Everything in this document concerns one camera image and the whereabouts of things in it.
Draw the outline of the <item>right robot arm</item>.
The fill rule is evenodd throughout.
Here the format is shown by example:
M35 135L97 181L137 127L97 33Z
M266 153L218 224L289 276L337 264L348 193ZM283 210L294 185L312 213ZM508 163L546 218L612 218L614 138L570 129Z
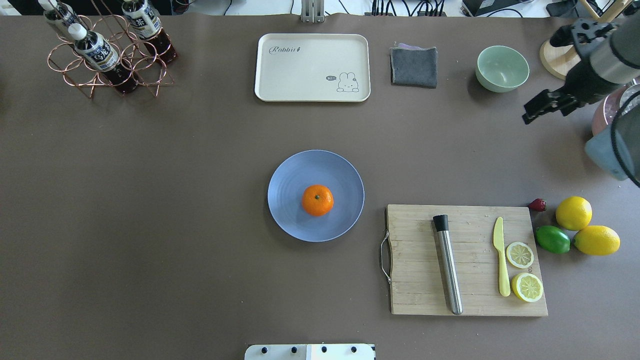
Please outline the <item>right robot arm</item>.
M550 38L552 47L572 45L579 62L569 69L562 87L544 89L524 105L526 124L550 112L563 116L595 104L637 78L639 16L617 25L578 19L562 26ZM584 150L599 168L613 178L639 184L639 107L631 96L620 105L611 123L588 140Z

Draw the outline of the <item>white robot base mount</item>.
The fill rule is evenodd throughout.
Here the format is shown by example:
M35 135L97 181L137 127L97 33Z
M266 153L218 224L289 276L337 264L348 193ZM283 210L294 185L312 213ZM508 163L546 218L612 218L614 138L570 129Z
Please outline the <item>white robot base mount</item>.
M254 344L247 347L245 360L375 360L374 344L300 343Z

